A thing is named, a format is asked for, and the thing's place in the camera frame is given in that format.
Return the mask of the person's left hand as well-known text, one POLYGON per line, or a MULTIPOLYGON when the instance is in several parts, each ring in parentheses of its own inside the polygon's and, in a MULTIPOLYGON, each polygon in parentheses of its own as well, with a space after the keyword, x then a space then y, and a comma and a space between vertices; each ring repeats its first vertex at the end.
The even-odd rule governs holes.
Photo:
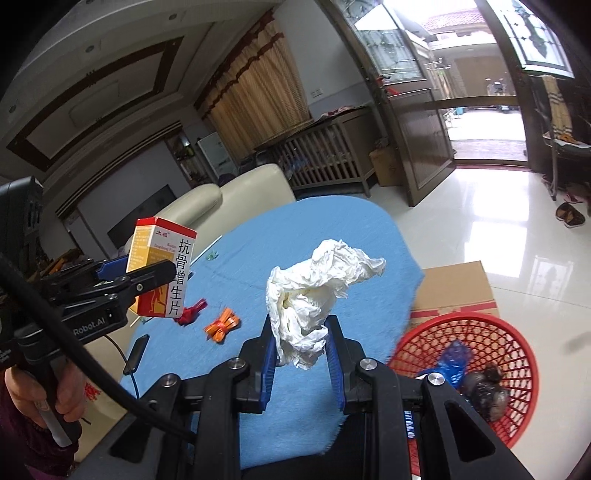
MULTIPOLYGON (((85 375, 69 360, 58 370, 55 409, 66 422, 78 421, 85 411, 85 375)), ((46 391, 28 373, 11 367, 4 372, 4 381, 17 410, 41 428, 46 423, 37 410, 37 403, 47 400, 46 391)))

